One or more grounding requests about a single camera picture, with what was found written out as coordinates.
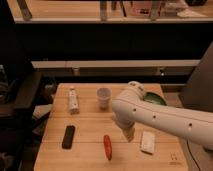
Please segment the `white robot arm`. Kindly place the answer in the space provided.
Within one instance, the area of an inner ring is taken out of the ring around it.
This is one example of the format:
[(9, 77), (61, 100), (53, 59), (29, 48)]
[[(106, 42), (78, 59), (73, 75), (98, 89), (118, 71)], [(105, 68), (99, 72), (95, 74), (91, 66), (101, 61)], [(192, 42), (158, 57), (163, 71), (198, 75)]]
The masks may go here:
[(134, 137), (134, 124), (141, 123), (213, 150), (212, 112), (146, 102), (146, 94), (140, 82), (130, 81), (112, 99), (114, 121), (129, 142)]

